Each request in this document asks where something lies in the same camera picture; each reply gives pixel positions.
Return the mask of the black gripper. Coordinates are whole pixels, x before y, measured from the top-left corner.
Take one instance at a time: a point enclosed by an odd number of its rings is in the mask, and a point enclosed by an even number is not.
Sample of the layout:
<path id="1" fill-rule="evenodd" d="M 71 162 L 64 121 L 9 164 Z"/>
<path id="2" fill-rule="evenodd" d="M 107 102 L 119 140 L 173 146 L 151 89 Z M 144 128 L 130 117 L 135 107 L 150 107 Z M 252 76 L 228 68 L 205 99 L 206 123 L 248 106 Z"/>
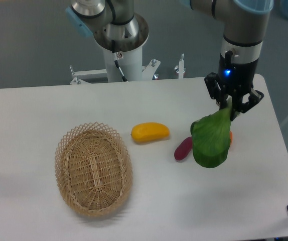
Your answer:
<path id="1" fill-rule="evenodd" d="M 258 59 L 250 63 L 234 63 L 233 52 L 229 50 L 220 56 L 218 74 L 209 73 L 205 84 L 210 97 L 216 100 L 220 109 L 227 107 L 227 97 L 232 97 L 230 120 L 234 121 L 241 113 L 246 113 L 255 107 L 264 98 L 264 94 L 253 89 Z M 243 97 L 249 94 L 247 102 Z"/>

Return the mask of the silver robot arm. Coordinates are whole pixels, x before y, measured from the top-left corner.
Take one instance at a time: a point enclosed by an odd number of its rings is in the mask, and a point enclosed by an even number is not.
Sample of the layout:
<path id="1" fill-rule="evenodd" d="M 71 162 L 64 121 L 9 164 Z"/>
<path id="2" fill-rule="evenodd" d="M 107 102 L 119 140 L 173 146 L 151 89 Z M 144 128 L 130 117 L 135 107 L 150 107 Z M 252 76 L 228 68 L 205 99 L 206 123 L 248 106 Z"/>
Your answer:
<path id="1" fill-rule="evenodd" d="M 273 1 L 184 1 L 190 9 L 225 25 L 217 73 L 205 77 L 210 97 L 220 108 L 232 105 L 231 119 L 264 97 L 253 88 Z M 72 1 L 67 18 L 84 37 L 93 36 L 103 50 L 109 82 L 151 79 L 142 68 L 142 47 L 149 37 L 146 20 L 133 1 Z"/>

